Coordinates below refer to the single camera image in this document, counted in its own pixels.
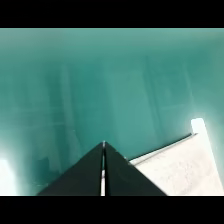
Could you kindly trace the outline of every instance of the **black pointed object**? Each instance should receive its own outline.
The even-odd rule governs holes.
[[[102,158],[100,143],[37,196],[100,196]]]
[[[105,196],[166,196],[107,142],[104,152]]]

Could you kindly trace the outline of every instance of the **green background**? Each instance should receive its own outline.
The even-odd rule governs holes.
[[[106,140],[131,159],[205,120],[224,180],[223,29],[0,29],[0,158],[35,195]]]

